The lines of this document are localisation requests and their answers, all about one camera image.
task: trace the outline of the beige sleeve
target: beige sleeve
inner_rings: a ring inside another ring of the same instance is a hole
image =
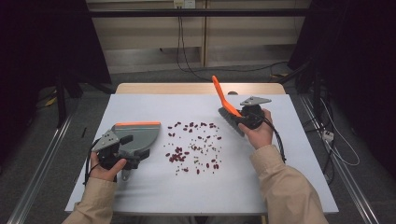
[[[113,216],[112,205],[117,184],[89,178],[80,203],[63,223],[110,223]]]
[[[259,176],[269,223],[328,223],[315,189],[282,161],[275,146],[257,149],[250,160]]]

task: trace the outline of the orange handle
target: orange handle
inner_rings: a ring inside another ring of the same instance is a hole
[[[237,117],[242,117],[241,114],[233,107],[228,101],[225,99],[224,94],[222,92],[221,86],[219,84],[218,79],[216,76],[212,77],[213,84],[215,85],[216,91],[218,92],[218,96],[221,100],[222,106],[231,114],[234,114]]]
[[[135,125],[160,125],[159,121],[136,121],[116,123],[116,126],[135,126]]]

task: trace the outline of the black cable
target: black cable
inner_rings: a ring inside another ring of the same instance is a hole
[[[92,143],[90,149],[88,149],[87,160],[85,161],[85,181],[84,181],[84,183],[82,183],[84,186],[87,185],[88,179],[90,178],[91,171],[92,171],[97,165],[99,165],[99,163],[96,164],[95,166],[93,166],[93,167],[91,168],[91,170],[90,170],[90,168],[89,168],[89,167],[90,167],[90,158],[91,158],[92,148],[96,145],[97,142],[99,142],[99,140],[100,140],[100,138],[99,138],[99,139],[96,139],[96,140]]]
[[[180,66],[180,63],[178,62],[178,50],[179,50],[179,48],[180,48],[180,37],[181,37],[181,42],[182,42],[182,45],[183,45],[184,59],[186,60],[187,67],[189,68],[188,71],[182,69],[181,66]],[[187,60],[186,49],[185,49],[185,47],[184,47],[183,20],[181,19],[181,17],[178,17],[177,66],[178,66],[178,68],[179,68],[181,71],[183,71],[183,72],[190,72],[190,73],[192,73],[195,77],[198,77],[198,78],[200,78],[200,79],[202,79],[202,80],[204,80],[204,81],[209,81],[209,82],[212,81],[211,79],[204,78],[204,77],[200,77],[200,76],[196,75],[196,74],[192,71],[192,69],[190,68],[189,61]]]
[[[183,20],[181,17],[178,17],[178,41],[177,41],[177,66],[178,68],[183,71],[183,72],[187,72],[187,73],[192,73],[195,77],[198,77],[200,79],[203,79],[205,81],[212,81],[211,79],[208,78],[204,78],[204,77],[199,77],[197,74],[197,72],[207,72],[207,71],[225,71],[225,72],[254,72],[254,71],[260,71],[266,68],[270,68],[272,70],[272,67],[277,65],[277,64],[282,64],[282,63],[288,63],[288,62],[278,62],[278,63],[273,63],[270,65],[265,65],[264,67],[260,67],[260,68],[253,68],[253,69],[247,69],[247,70],[238,70],[238,69],[224,69],[224,68],[206,68],[206,69],[198,69],[198,70],[192,70],[189,62],[187,60],[187,54],[186,54],[186,50],[185,50],[185,44],[184,44],[184,31],[183,31]],[[180,49],[180,39],[181,39],[181,43],[182,43],[182,48],[183,48],[183,54],[184,54],[184,59],[186,61],[186,64],[189,68],[189,70],[185,70],[180,66],[179,60],[178,60],[178,53],[179,53],[179,49]]]
[[[259,115],[255,114],[255,113],[251,113],[251,112],[249,113],[249,115],[252,115],[252,116],[254,116],[254,117],[258,118],[258,119],[262,119],[262,122],[266,123],[274,131],[275,136],[276,136],[277,144],[279,145],[280,156],[282,157],[282,161],[286,162],[285,150],[283,148],[282,139],[280,138],[279,132],[276,130],[274,124],[268,118],[266,118],[265,116],[259,116]]]
[[[329,111],[328,116],[329,116],[329,121],[330,121],[330,120],[333,120],[332,106],[330,104],[331,98],[330,98],[330,94],[329,94],[329,92],[327,90],[325,90],[325,93],[326,93],[325,97],[320,97],[320,99],[323,102],[323,104],[325,104],[326,107],[328,108],[328,111]],[[331,126],[330,126],[330,131],[332,133],[334,133],[334,127],[333,127],[332,123],[331,123]],[[332,141],[330,143],[330,147],[334,148],[334,144],[335,144],[335,136],[332,138]],[[332,150],[330,150],[328,152],[327,160],[326,160],[325,165],[324,165],[324,167],[322,169],[322,173],[323,174],[326,173],[326,170],[327,170],[329,164],[332,166],[332,177],[329,177],[328,185],[330,185],[333,182],[334,177],[335,177],[334,164],[332,162]]]
[[[272,73],[273,73],[273,71],[272,71],[272,65],[270,66],[270,79],[268,80],[268,83],[271,83],[271,81],[272,81]]]
[[[296,9],[297,6],[297,0],[294,0],[294,9]],[[297,32],[297,25],[296,25],[296,17],[293,17],[294,21],[294,33],[296,34],[296,38],[298,38],[298,32]]]
[[[313,117],[312,119],[309,119],[309,120],[307,120],[307,121],[301,123],[301,125],[302,125],[303,127],[305,127],[306,125],[309,124],[309,122],[312,122],[312,121],[315,120],[315,119],[316,119],[316,117]]]

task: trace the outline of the metal rail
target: metal rail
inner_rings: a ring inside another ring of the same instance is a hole
[[[72,108],[68,117],[66,118],[64,124],[55,131],[55,134],[53,135],[52,140],[47,147],[43,159],[35,170],[35,174],[33,175],[32,179],[29,182],[29,185],[23,192],[20,200],[14,208],[14,211],[12,212],[7,224],[21,224],[25,221],[30,211],[30,208],[33,205],[33,202],[35,201],[35,197],[39,192],[41,185],[46,177],[46,174],[50,169],[56,152],[58,151],[58,148],[61,145],[62,140],[64,139],[64,135],[67,132],[70,121],[77,110],[78,100],[73,100],[72,102]]]
[[[319,128],[319,124],[317,120],[315,119],[315,114],[312,111],[312,103],[309,101],[309,99],[305,99],[303,96],[300,97],[301,101],[303,102],[303,105],[305,107],[305,110],[309,117],[312,119],[312,122],[315,126],[316,129]],[[327,141],[323,141],[326,147],[327,152],[329,153],[331,150],[331,146]],[[332,150],[334,150],[336,153],[339,153],[337,148],[334,147]],[[338,174],[341,176],[341,179],[344,182],[344,185],[346,186],[347,191],[349,192],[349,195],[351,196],[354,204],[356,205],[359,213],[361,214],[361,217],[364,220],[364,223],[367,224],[379,224],[379,220],[375,215],[375,212],[370,205],[369,201],[367,200],[366,196],[364,195],[363,191],[359,187],[358,183],[356,182],[355,178],[353,177],[352,173],[349,172],[349,169],[347,166],[339,161],[337,157],[332,153],[332,161],[334,164],[334,167],[337,169]]]
[[[263,8],[263,9],[92,9],[90,11],[37,10],[39,16],[81,16],[91,18],[122,17],[306,17],[334,14],[332,9]]]

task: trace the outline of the black curtain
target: black curtain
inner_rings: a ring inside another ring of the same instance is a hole
[[[323,52],[318,70],[357,134],[396,177],[396,7],[392,1],[351,0],[344,4],[348,4],[346,14],[335,41]],[[293,68],[310,56],[308,43],[324,34],[312,19],[304,24],[290,59]]]
[[[85,0],[0,1],[0,161],[34,117],[38,92],[59,74],[111,82],[92,19],[72,12],[88,12]]]

